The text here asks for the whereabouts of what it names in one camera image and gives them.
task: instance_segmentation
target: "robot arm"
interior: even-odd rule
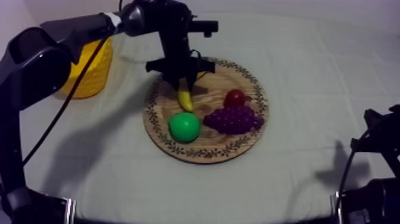
[[[217,21],[192,21],[183,3],[174,0],[138,0],[122,12],[49,21],[29,28],[14,39],[0,61],[0,176],[3,195],[14,220],[30,220],[32,205],[26,186],[19,130],[19,112],[59,90],[78,63],[85,44],[121,32],[138,36],[159,32],[165,58],[149,62],[175,89],[179,79],[193,86],[197,72],[214,72],[215,65],[190,56],[188,32],[210,37]]]

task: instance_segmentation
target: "toy fruit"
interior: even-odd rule
[[[172,137],[181,142],[192,142],[200,134],[200,121],[191,113],[175,114],[168,125]]]
[[[206,73],[206,71],[198,73],[197,80],[201,79]],[[193,112],[193,104],[190,98],[188,84],[186,83],[185,79],[179,80],[178,102],[184,110],[186,110],[187,112]]]
[[[226,94],[224,107],[244,105],[245,101],[246,96],[240,89],[232,89]]]
[[[228,135],[240,135],[252,128],[259,130],[263,124],[262,117],[256,117],[253,109],[240,105],[216,109],[204,117],[203,124]]]

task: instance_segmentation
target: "green ball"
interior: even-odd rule
[[[192,142],[200,134],[200,121],[191,113],[175,114],[168,121],[172,137],[181,142]]]

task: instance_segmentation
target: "white wall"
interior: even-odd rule
[[[36,23],[23,0],[0,0],[0,58],[10,39],[32,26]]]
[[[24,0],[38,23],[117,10],[118,0]],[[400,33],[400,0],[182,0],[196,13],[271,13]]]

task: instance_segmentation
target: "red apple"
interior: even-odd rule
[[[224,107],[244,105],[245,101],[246,96],[240,89],[232,89],[226,94]]]

